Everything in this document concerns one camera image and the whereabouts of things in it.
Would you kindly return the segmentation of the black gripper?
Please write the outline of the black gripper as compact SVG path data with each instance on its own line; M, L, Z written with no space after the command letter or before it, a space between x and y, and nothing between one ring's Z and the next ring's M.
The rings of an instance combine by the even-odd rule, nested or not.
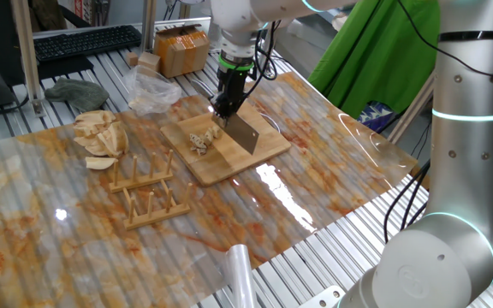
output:
M217 70L217 77L217 94L210 99L210 103L217 117L227 119L235 114L246 100L244 86L247 71L220 68Z

